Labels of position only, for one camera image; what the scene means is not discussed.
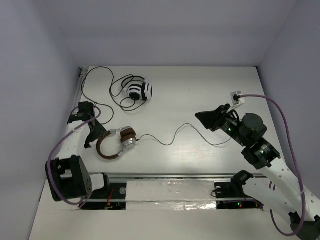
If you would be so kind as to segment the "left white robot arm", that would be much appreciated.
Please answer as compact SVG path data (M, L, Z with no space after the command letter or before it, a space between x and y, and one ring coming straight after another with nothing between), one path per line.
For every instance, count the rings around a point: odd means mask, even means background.
M101 110L92 102L83 101L71 111L66 135L50 152L45 164L51 195L56 202L75 205L91 197L92 179L82 159L82 152L91 147L107 130L99 123Z

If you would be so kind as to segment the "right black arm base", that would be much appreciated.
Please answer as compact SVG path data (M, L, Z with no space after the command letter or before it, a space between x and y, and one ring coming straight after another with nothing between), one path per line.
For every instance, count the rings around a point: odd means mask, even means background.
M211 196L217 199L216 208L218 210L241 210L241 209L260 209L264 205L245 194L243 186L254 176L241 170L235 174L229 181L216 182Z

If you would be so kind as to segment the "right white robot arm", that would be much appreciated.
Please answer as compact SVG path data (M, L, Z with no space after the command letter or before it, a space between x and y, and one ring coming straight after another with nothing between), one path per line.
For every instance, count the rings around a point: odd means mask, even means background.
M221 130L241 145L244 159L278 190L275 192L273 188L262 186L251 173L241 170L221 187L221 194L256 198L286 220L299 239L319 239L320 199L289 169L277 149L264 139L267 126L259 115L246 113L239 118L226 104L213 111L198 112L195 117L207 130Z

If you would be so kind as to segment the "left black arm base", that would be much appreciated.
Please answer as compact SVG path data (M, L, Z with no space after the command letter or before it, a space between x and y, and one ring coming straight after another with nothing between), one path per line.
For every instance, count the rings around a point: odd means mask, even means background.
M94 187L90 199L83 205L79 205L81 210L126 210L126 182L110 182L109 177L103 173L103 186Z

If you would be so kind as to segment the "brown silver headphones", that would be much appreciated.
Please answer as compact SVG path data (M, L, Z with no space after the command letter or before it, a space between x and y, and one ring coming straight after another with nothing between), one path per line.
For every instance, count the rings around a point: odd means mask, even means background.
M104 160L116 160L136 146L136 135L131 126L110 129L97 140L97 154Z

